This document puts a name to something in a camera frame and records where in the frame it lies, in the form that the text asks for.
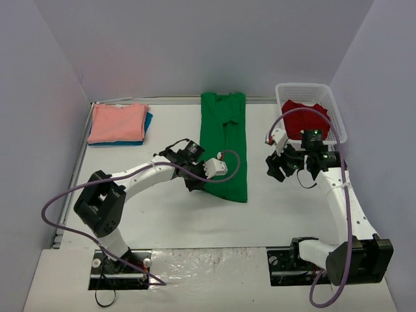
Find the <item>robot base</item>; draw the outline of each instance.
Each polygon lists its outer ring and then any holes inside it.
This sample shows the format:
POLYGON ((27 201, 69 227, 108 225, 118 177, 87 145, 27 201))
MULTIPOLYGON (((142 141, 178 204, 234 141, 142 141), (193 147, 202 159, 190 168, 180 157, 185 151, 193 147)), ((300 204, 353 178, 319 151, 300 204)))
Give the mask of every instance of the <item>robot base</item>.
MULTIPOLYGON (((296 267, 291 259, 290 246, 267 248, 267 259, 271 286, 312 285, 313 279, 320 270, 309 262, 296 267)), ((318 284, 330 284, 330 281, 327 276, 323 276, 318 284)))
MULTIPOLYGON (((144 260, 151 259, 151 250, 130 250, 125 260, 144 268, 144 260)), ((101 250, 94 252, 91 264, 89 291, 95 290, 141 290, 148 289, 147 275, 111 261, 101 250)))

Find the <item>green shirt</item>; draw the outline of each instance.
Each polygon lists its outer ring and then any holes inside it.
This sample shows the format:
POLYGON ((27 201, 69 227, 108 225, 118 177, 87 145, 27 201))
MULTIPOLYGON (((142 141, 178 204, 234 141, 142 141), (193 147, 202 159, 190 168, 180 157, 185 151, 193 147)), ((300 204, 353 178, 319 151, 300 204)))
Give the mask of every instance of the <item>green shirt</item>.
MULTIPOLYGON (((202 159, 216 157, 224 150, 234 150, 240 156, 237 175, 225 183, 206 183, 204 189, 221 198, 234 202, 247 202, 247 144, 246 144, 246 96, 242 93, 219 96, 215 93, 201 95, 201 136, 200 145, 205 149, 202 159)), ((224 161, 228 167, 223 179, 230 176, 237 167, 233 154, 227 153, 224 161)))

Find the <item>stack of folded clothes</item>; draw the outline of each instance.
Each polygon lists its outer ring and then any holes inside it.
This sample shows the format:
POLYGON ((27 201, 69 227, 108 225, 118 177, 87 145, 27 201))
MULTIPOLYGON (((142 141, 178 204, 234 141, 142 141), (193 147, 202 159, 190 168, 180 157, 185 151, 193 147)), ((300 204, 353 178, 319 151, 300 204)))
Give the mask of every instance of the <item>stack of folded clothes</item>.
POLYGON ((96 104, 88 144, 95 146, 143 145, 153 115, 149 105, 96 104))

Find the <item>screw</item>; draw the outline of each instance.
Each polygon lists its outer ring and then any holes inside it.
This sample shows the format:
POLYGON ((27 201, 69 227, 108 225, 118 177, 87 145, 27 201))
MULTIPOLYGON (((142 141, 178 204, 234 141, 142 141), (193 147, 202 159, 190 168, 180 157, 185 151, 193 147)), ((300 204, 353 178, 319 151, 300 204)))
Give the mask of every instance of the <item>screw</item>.
POLYGON ((91 265, 92 265, 93 268, 99 268, 99 266, 101 265, 101 261, 98 258, 95 258, 92 261, 92 264, 91 265))
POLYGON ((151 266, 151 260, 149 258, 145 258, 145 260, 143 260, 143 265, 145 268, 149 268, 151 266))

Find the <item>wire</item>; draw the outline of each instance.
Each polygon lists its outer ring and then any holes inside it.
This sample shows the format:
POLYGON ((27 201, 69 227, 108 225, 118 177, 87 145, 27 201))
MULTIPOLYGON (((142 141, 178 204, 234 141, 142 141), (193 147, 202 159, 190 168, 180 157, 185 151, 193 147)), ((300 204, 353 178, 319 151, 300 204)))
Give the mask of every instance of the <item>wire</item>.
MULTIPOLYGON (((323 115, 322 113, 318 112, 315 109, 310 109, 308 107, 298 107, 296 109, 291 109, 291 110, 285 112, 284 114, 282 114, 281 116, 279 116, 278 119, 276 119, 276 121, 273 123, 272 127, 270 128, 270 131, 268 132, 268 136, 269 137, 272 136, 273 129, 278 124, 278 122, 280 120, 282 120, 283 117, 286 117, 286 116, 288 116, 290 114, 293 114, 294 112, 298 112, 298 111, 309 111, 309 112, 312 112, 313 114, 317 114, 330 126, 332 132, 335 135, 335 139, 337 141, 338 148, 339 148, 339 158, 341 159, 341 179, 342 179, 343 184, 346 183, 343 146, 341 145, 341 141, 339 140, 339 136, 337 134, 336 128, 329 121, 329 119, 327 119, 327 117, 325 117, 325 115, 323 115)), ((346 230, 347 230, 347 237, 348 238, 347 238, 347 242, 346 242, 346 260, 345 260, 343 278, 341 280, 341 283, 339 284, 339 287, 338 287, 337 291, 332 296, 332 298, 330 298, 327 302, 324 302, 323 304, 317 304, 316 302, 313 301, 313 291, 315 290, 315 286, 317 285, 318 280, 320 279, 320 277, 324 273, 323 269, 319 271, 318 275, 313 280, 311 290, 309 292, 309 302, 311 302, 312 306, 318 307, 318 308, 329 307, 335 301, 337 301, 337 299, 339 298, 339 296, 341 295, 341 293, 344 290, 344 287, 346 285, 346 281, 348 279, 348 275, 350 273, 351 255, 352 255, 352 221, 351 221, 350 192, 348 191, 348 186, 344 187, 344 191, 345 191, 345 204, 346 204, 346 230)))
POLYGON ((170 148, 174 147, 176 144, 178 144, 178 143, 180 143, 180 142, 183 142, 183 141, 187 141, 187 142, 189 142, 189 141, 190 141, 190 139, 188 139, 188 138, 183 138, 182 140, 176 141, 175 143, 170 144, 169 146, 167 146, 167 147, 166 147, 166 150, 168 150, 168 149, 170 149, 170 148))
POLYGON ((98 282, 97 282, 96 291, 94 293, 94 298, 96 299, 96 303, 97 303, 97 305, 99 307, 109 307, 109 306, 111 306, 116 301, 116 296, 117 296, 116 289, 114 287, 114 283, 111 283, 109 281, 109 279, 104 274, 104 266, 106 265, 105 263, 106 263, 106 261, 104 259, 103 260, 103 264, 101 265, 101 274, 99 275, 99 279, 98 279, 98 282), (112 287, 111 290, 114 292, 114 298, 112 299, 112 302, 110 302, 109 304, 102 304, 101 302, 98 301, 98 298, 97 298, 97 291, 99 289, 99 283, 100 283, 101 279, 103 279, 104 281, 106 281, 112 287))
POLYGON ((315 183, 314 185, 312 185, 311 187, 305 187, 301 182, 300 182, 300 179, 299 179, 299 171, 302 171, 303 169, 299 169, 298 171, 296 171, 296 177, 298 178, 298 182, 299 182, 299 184, 300 184, 300 186, 301 187, 303 187, 304 189, 313 189, 315 186, 317 186, 317 184, 315 183))
POLYGON ((91 182, 83 183, 83 184, 77 185, 75 187, 69 188, 68 190, 65 190, 64 192, 61 192, 60 194, 57 194, 56 196, 52 197, 44 205, 44 207, 42 208, 42 212, 41 212, 42 220, 46 224, 48 224, 50 226, 53 226, 54 228, 63 229, 64 231, 69 231, 69 232, 72 232, 72 233, 75 233, 75 234, 79 234, 79 235, 82 235, 82 236, 90 239, 91 241, 93 241, 94 243, 96 243, 99 246, 99 248, 101 249, 101 251, 104 254, 106 254, 107 256, 112 257, 113 259, 116 259, 117 261, 123 263, 124 265, 127 265, 128 267, 131 267, 132 269, 137 270, 140 273, 143 273, 143 274, 147 275, 149 278, 153 278, 156 281, 158 281, 158 283, 148 283, 148 285, 166 286, 166 283, 163 280, 161 280, 160 278, 158 278, 157 276, 153 275, 150 272, 147 272, 147 271, 143 270, 139 266, 136 266, 136 265, 130 263, 129 261, 126 261, 126 260, 124 260, 124 259, 122 259, 122 258, 120 258, 120 257, 118 257, 116 255, 114 255, 112 252, 108 251, 106 248, 104 248, 103 246, 100 245, 99 241, 95 237, 91 236, 90 234, 85 233, 84 231, 79 231, 78 229, 73 229, 71 227, 63 226, 61 224, 54 223, 54 222, 50 221, 46 217, 47 208, 53 202, 57 201, 59 198, 65 196, 65 195, 67 195, 69 193, 72 193, 72 192, 74 192, 76 190, 83 189, 85 187, 91 187, 93 185, 98 185, 98 184, 102 184, 102 183, 108 183, 108 182, 114 182, 114 181, 119 181, 119 180, 123 180, 123 179, 128 179, 129 177, 133 177, 136 174, 139 174, 139 173, 141 173, 141 172, 143 172, 143 171, 145 171, 147 169, 152 169, 155 166, 172 166, 172 167, 175 167, 175 168, 183 171, 184 173, 188 174, 190 177, 193 177, 194 179, 197 179, 197 180, 200 180, 200 181, 203 181, 203 182, 206 182, 206 183, 224 183, 224 182, 229 181, 229 180, 231 180, 231 179, 233 179, 235 177, 235 175, 237 174, 237 172, 240 169, 240 164, 241 164, 241 160, 240 160, 239 154, 236 151, 233 151, 231 149, 229 149, 229 150, 227 149, 227 150, 225 150, 225 151, 222 152, 222 154, 226 154, 226 153, 232 153, 232 154, 234 154, 236 156, 236 158, 237 158, 237 166, 236 166, 234 172, 231 175, 229 175, 228 177, 224 178, 224 179, 221 179, 221 180, 208 180, 208 179, 204 179, 203 177, 199 177, 196 174, 193 174, 192 172, 189 172, 188 170, 180 167, 177 164, 173 164, 171 162, 159 161, 159 162, 155 162, 153 164, 149 164, 147 166, 141 167, 141 168, 137 169, 136 171, 134 171, 134 172, 132 172, 130 174, 126 174, 125 176, 123 175, 123 176, 120 176, 120 177, 110 177, 110 178, 107 178, 107 179, 102 179, 102 180, 96 180, 96 181, 91 181, 91 182))
POLYGON ((285 146, 286 146, 286 143, 287 143, 287 141, 289 141, 290 140, 290 138, 287 138, 286 139, 286 141, 285 141, 285 143, 284 143, 284 145, 283 145, 283 152, 285 151, 285 146))

